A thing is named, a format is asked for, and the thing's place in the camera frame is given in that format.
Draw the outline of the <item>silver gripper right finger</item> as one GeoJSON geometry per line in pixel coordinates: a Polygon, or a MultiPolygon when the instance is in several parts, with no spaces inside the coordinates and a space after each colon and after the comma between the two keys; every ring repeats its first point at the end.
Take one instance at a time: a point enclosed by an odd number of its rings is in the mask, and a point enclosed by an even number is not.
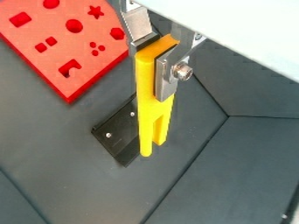
{"type": "Polygon", "coordinates": [[[179,43],[155,59],[153,95],[159,102],[175,94],[177,82],[191,78],[189,57],[207,38],[183,25],[172,23],[171,40],[179,43]]]}

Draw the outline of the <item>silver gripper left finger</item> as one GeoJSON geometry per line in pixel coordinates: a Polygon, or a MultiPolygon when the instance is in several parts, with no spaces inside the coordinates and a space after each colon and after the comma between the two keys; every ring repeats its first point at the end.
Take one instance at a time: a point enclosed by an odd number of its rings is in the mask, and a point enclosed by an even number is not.
{"type": "Polygon", "coordinates": [[[118,0],[118,12],[125,27],[129,54],[134,55],[159,38],[153,31],[148,11],[132,0],[118,0]]]}

